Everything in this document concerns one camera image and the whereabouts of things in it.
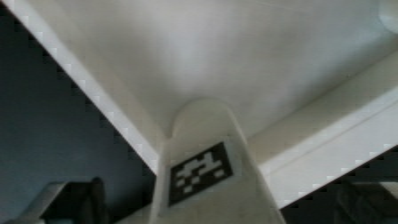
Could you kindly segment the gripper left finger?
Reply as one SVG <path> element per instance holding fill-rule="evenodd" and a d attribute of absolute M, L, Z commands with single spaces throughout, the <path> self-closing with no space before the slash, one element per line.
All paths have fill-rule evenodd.
<path fill-rule="evenodd" d="M 102 178 L 88 182 L 52 182 L 6 224 L 111 224 Z"/>

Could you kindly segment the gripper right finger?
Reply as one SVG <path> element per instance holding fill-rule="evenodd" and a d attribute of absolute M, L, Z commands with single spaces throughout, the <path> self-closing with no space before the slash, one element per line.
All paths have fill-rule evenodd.
<path fill-rule="evenodd" d="M 398 224 L 398 182 L 345 182 L 334 224 Z"/>

